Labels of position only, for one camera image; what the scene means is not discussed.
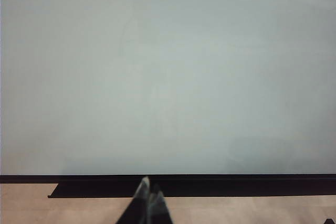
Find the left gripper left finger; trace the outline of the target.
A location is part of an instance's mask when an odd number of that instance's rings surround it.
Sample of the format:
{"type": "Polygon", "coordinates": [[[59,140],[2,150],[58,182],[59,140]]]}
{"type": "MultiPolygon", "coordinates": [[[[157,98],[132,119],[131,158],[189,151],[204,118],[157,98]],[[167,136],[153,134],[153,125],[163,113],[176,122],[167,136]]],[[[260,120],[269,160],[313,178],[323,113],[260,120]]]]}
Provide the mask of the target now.
{"type": "Polygon", "coordinates": [[[148,222],[148,204],[150,196],[150,180],[143,177],[133,198],[116,224],[144,224],[148,222]]]}

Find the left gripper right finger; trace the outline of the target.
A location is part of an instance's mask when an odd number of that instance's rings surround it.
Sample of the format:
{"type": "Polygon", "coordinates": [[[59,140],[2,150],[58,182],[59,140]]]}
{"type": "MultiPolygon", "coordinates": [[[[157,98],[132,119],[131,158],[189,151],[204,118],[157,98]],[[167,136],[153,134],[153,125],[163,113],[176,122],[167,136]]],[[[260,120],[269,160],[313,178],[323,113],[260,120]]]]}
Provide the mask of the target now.
{"type": "Polygon", "coordinates": [[[148,201],[148,223],[173,224],[163,192],[158,184],[155,184],[148,201]]]}

